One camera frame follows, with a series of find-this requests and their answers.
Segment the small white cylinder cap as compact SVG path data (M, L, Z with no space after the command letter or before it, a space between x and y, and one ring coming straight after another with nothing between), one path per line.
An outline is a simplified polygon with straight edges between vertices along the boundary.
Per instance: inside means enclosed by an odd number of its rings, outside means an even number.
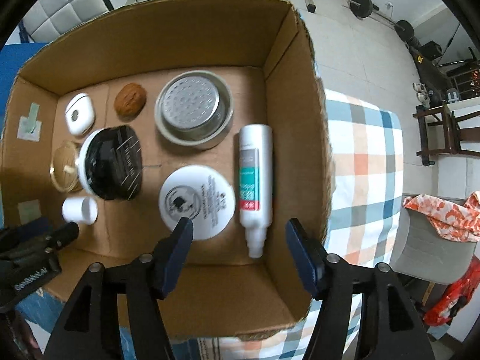
M92 197L68 197L62 205L67 222L92 225L98 217L98 205Z

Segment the gold round tin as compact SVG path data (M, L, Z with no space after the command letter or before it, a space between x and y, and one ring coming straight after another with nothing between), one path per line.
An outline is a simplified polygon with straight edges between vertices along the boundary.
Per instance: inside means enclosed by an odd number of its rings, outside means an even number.
M64 141L52 154L49 168L51 182L63 194L82 190L77 171L80 145L74 141Z

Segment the white spray bottle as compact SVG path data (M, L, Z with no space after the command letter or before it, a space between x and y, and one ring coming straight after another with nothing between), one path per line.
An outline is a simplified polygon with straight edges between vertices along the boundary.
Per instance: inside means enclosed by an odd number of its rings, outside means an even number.
M261 258L272 224L272 129L249 124L239 132L239 220L248 255Z

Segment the white earbuds case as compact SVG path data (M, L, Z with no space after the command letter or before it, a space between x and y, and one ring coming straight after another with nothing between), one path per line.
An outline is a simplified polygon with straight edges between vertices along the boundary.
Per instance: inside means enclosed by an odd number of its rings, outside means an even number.
M66 106L65 119L69 132L80 137L87 133L95 122L95 108L86 93L75 95Z

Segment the silver metal filter basket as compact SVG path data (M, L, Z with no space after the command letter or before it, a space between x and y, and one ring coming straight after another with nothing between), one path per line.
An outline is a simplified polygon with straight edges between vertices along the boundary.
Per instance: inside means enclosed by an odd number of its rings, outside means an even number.
M184 72L164 86L154 105L160 134L172 144L210 150L229 134L234 100L226 81L207 70Z

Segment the brown walnut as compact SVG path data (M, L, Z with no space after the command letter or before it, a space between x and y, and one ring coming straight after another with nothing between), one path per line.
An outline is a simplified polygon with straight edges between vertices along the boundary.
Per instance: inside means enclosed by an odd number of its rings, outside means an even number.
M125 85L116 95L114 110L120 119L136 117L146 105L147 92L137 83Z

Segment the blue striped cloth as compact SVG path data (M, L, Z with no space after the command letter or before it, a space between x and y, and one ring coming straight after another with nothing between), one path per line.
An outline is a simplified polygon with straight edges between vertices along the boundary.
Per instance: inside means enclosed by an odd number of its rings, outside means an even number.
M159 209L160 189L174 167L185 164L192 152L175 148L154 122L155 100L173 76L199 66L187 49L171 46L93 41L83 46L66 37L42 47L17 73L7 104L1 145L1 196L4 219L17 225L27 204L37 207L52 224L61 222L63 195L50 180L53 149L67 138L64 120L67 97L92 88L99 128L117 122L116 92L130 80L140 80L148 91L143 111L133 122L142 147L142 187L130 201L100 206L100 221L92 237L62 253L63 273L49 290L68 297L94 258L113 263L133 258L168 234Z

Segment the grey stool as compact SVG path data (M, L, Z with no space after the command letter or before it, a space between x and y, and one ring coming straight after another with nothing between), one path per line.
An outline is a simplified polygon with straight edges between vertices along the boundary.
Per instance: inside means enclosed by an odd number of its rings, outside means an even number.
M423 214L403 208L390 265L422 281L452 284L467 272L476 246L443 239Z

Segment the plaid checked cloth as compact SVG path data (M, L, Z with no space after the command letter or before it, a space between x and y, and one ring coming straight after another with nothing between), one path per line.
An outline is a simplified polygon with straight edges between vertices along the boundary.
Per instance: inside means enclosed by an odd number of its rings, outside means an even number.
M400 222L404 147L399 117L369 102L326 90L335 189L325 248L349 263L391 259ZM294 327L264 340L199 338L201 359L300 359L320 311L312 301Z

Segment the open cardboard box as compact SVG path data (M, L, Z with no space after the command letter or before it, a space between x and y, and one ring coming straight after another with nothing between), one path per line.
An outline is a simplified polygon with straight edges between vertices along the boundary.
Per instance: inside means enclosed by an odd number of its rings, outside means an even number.
M154 120L157 96L175 76L203 69L233 94L233 126L216 147L199 151L168 142ZM201 164L239 183L239 129L266 124L273 133L273 221L263 257L247 254L237 219L191 246L174 291L160 303L169 336L241 336L289 328L307 313L286 243L292 218L323 237L331 201L325 95L312 41L295 7L282 0L151 0L114 10L44 46L19 69L1 140L4 223L38 212L58 226L64 194L50 180L50 158L70 138L64 110L89 94L96 128L120 119L113 103L128 83L147 102L131 125L142 147L143 181L133 200L100 202L94 225L59 254L62 272L44 290L66 301L90 264L131 262L168 236L159 211L162 183L176 169Z

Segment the red plastic bag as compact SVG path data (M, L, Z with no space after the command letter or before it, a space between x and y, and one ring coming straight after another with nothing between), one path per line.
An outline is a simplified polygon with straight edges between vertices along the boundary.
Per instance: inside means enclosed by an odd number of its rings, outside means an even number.
M450 323L458 312L470 302L478 286L479 259L473 256L465 275L447 287L441 299L425 313L423 322L429 327Z

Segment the orange patterned cloth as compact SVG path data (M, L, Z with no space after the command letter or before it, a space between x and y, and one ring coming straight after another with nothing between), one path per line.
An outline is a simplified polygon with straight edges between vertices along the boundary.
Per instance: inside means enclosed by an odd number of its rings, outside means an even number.
M406 197L403 207L424 215L442 239L479 242L479 191L471 193L463 205L420 194Z

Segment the dark wooden chair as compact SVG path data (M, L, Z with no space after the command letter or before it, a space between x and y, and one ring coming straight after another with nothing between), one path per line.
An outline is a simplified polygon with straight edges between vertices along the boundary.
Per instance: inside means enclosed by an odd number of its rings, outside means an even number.
M460 155L479 158L480 154L478 151L466 150L461 146L462 142L479 143L479 127L460 127L459 125L459 122L478 118L479 111L457 117L447 104L430 109L418 105L412 117L418 122L421 150L416 152L416 156L421 158L423 166L434 165L431 156ZM429 147L428 127L442 128L444 147L440 149L431 149Z

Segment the left white padded chair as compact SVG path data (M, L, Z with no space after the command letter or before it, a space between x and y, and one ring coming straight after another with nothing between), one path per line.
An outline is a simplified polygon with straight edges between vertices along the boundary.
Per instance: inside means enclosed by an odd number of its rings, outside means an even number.
M112 9L111 0L37 0L20 22L20 34L51 42Z

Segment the barbell on floor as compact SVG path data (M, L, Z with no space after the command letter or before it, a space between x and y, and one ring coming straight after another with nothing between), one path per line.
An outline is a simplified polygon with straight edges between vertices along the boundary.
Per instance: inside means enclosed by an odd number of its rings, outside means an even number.
M348 0L348 6L358 19L366 19L371 15L377 16L393 26L399 38L405 43L411 43L415 38L412 25L406 20L394 21L380 12L380 8L372 0Z

